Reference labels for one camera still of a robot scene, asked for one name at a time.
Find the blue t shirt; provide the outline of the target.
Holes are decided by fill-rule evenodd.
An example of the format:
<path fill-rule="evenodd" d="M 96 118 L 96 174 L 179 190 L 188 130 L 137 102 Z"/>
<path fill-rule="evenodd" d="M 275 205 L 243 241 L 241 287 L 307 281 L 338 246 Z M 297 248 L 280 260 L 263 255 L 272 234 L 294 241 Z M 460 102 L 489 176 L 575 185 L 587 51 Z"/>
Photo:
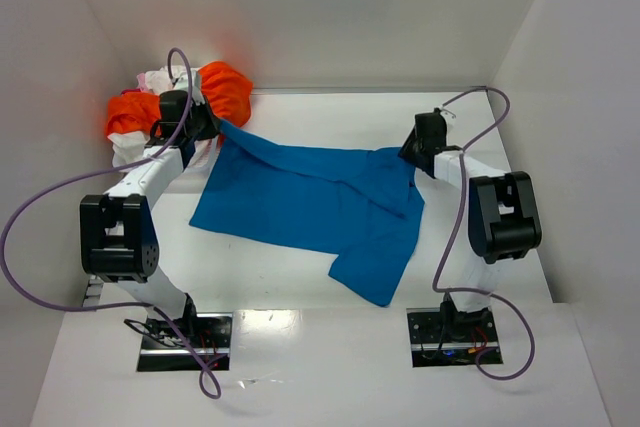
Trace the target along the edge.
<path fill-rule="evenodd" d="M 330 278 L 391 304 L 424 200 L 398 148 L 276 144 L 223 122 L 225 140 L 190 220 L 202 230 L 334 255 Z"/>

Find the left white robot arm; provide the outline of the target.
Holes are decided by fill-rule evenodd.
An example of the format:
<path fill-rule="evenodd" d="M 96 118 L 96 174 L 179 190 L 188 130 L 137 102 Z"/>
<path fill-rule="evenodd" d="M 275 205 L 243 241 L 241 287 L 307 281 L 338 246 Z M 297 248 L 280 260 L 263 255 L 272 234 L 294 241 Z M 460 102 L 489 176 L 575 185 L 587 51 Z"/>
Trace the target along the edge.
<path fill-rule="evenodd" d="M 187 336 L 194 332 L 196 307 L 159 267 L 152 209 L 189 166 L 196 144 L 220 134 L 220 120 L 199 91 L 165 92 L 160 95 L 159 110 L 142 163 L 129 168 L 104 194 L 82 199 L 81 261 L 86 273 L 117 285 L 143 303 L 155 328 L 173 321 Z"/>

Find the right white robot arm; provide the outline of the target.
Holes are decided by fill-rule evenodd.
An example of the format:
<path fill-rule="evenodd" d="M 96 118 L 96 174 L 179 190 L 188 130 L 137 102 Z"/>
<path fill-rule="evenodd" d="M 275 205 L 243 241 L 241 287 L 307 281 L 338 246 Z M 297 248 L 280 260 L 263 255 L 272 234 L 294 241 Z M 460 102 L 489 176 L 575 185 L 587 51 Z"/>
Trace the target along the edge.
<path fill-rule="evenodd" d="M 521 171 L 493 168 L 448 143 L 451 114 L 441 108 L 417 114 L 399 157 L 461 192 L 454 225 L 465 226 L 470 254 L 461 286 L 443 293 L 444 332 L 464 334 L 488 315 L 490 294 L 509 261 L 523 259 L 542 240 L 532 180 Z"/>

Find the orange t shirt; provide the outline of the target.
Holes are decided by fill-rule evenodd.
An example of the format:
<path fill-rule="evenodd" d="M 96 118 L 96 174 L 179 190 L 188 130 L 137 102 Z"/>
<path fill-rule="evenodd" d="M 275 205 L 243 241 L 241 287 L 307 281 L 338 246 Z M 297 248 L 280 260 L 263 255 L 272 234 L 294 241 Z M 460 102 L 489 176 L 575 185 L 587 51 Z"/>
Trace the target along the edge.
<path fill-rule="evenodd" d="M 253 83 L 229 65 L 230 72 L 220 75 L 216 93 L 223 109 L 223 119 L 237 127 L 242 127 L 251 117 L 250 96 Z"/>

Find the white t shirt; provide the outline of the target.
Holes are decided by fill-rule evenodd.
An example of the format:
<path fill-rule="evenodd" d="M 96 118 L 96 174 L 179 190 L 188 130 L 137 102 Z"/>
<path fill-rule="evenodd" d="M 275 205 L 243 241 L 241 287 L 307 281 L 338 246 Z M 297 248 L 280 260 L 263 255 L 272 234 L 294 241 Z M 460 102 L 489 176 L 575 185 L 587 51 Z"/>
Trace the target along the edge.
<path fill-rule="evenodd" d="M 201 92 L 206 96 L 215 116 L 223 118 L 217 82 L 230 72 L 224 62 L 212 62 L 197 69 L 201 76 Z M 152 124 L 159 119 L 159 94 L 172 87 L 167 67 L 146 73 L 150 93 L 125 90 L 107 104 L 105 135 L 112 143 L 113 166 L 130 164 L 142 158 Z"/>

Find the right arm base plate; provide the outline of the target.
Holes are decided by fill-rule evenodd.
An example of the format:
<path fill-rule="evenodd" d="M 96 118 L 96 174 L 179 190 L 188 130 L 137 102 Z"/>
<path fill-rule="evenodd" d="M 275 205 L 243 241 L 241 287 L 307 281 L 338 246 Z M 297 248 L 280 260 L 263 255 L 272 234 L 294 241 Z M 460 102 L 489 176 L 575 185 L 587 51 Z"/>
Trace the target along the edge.
<path fill-rule="evenodd" d="M 440 308 L 408 309 L 407 324 L 413 368 L 503 363 L 494 316 L 489 308 L 455 313 L 446 323 Z"/>

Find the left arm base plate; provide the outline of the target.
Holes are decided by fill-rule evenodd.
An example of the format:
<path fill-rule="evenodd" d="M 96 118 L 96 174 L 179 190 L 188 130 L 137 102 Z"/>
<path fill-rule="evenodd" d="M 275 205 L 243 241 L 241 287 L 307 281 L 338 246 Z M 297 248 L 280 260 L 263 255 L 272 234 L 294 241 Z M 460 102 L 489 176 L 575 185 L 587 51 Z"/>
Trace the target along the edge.
<path fill-rule="evenodd" d="M 124 323 L 142 337 L 137 362 L 138 372 L 200 369 L 185 343 L 164 321 L 147 319 L 141 322 L 126 319 Z M 232 326 L 231 313 L 204 313 L 197 316 L 193 330 L 184 331 L 183 334 L 198 357 L 212 370 L 227 371 L 230 364 Z"/>

